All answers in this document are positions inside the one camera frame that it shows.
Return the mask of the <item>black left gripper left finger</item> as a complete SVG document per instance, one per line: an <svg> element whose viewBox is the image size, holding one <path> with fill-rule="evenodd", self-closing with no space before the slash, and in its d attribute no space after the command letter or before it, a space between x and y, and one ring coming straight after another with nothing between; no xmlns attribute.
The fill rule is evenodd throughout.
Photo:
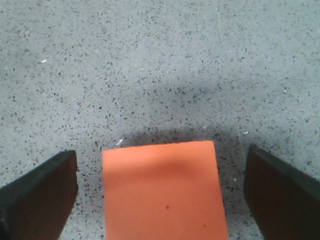
<svg viewBox="0 0 320 240"><path fill-rule="evenodd" d="M0 189L0 238L59 239L77 193L76 152L59 152Z"/></svg>

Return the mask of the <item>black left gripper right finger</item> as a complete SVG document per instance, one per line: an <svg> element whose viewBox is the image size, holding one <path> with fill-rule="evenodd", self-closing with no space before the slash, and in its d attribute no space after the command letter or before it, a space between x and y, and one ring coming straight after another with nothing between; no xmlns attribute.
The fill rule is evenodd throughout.
<svg viewBox="0 0 320 240"><path fill-rule="evenodd" d="M244 196L266 240L320 238L320 182L251 144Z"/></svg>

